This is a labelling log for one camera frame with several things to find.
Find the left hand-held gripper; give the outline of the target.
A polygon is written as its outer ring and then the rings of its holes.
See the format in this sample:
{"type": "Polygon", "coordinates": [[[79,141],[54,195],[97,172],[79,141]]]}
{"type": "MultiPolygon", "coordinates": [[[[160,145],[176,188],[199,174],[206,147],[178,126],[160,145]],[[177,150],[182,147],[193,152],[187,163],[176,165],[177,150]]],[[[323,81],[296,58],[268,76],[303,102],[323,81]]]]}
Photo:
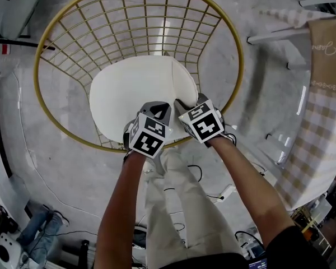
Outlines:
{"type": "Polygon", "coordinates": [[[171,106],[164,101],[145,103],[134,120],[124,128],[123,144],[128,151],[136,151],[154,158],[172,134],[169,127],[171,106]]]}

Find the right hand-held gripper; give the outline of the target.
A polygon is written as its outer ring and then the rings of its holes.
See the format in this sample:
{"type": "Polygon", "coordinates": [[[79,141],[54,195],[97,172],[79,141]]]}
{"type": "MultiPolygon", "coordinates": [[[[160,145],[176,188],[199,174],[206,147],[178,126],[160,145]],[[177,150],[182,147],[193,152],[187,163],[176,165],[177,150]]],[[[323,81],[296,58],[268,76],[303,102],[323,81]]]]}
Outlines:
{"type": "Polygon", "coordinates": [[[221,112],[204,94],[198,94],[196,106],[189,107],[180,99],[175,99],[174,107],[186,132],[199,143],[210,147],[211,139],[227,137],[221,112]]]}

